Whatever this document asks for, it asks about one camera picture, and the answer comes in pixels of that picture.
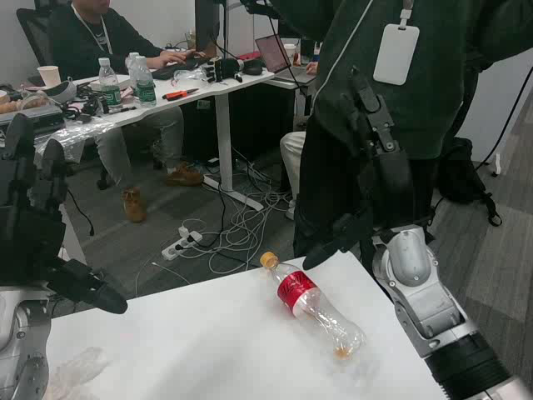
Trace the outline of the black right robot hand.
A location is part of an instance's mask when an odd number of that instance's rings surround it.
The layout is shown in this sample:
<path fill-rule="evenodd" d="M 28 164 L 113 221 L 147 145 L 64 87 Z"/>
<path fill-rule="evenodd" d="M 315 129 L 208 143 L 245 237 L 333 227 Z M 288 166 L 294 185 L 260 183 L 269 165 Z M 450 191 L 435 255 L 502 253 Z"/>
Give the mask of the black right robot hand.
<path fill-rule="evenodd" d="M 385 99 L 374 92 L 364 74 L 351 68 L 351 93 L 340 95 L 353 142 L 349 158 L 355 177 L 350 188 L 361 190 L 360 206 L 342 214 L 306 255 L 306 270 L 325 262 L 336 252 L 347 252 L 394 228 L 415 221 L 415 196 L 406 151 L 392 136 L 395 123 Z"/>

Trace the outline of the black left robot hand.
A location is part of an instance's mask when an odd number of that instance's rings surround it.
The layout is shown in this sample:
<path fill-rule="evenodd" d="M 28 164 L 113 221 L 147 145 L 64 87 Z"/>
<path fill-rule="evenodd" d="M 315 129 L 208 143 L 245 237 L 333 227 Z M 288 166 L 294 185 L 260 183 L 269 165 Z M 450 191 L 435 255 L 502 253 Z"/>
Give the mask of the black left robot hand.
<path fill-rule="evenodd" d="M 37 166 L 34 138 L 30 118 L 16 114 L 1 152 L 1 283 L 41 287 L 124 314 L 127 301 L 119 292 L 86 264 L 60 258 L 66 233 L 60 207 L 68 191 L 64 150 L 49 140 Z"/>

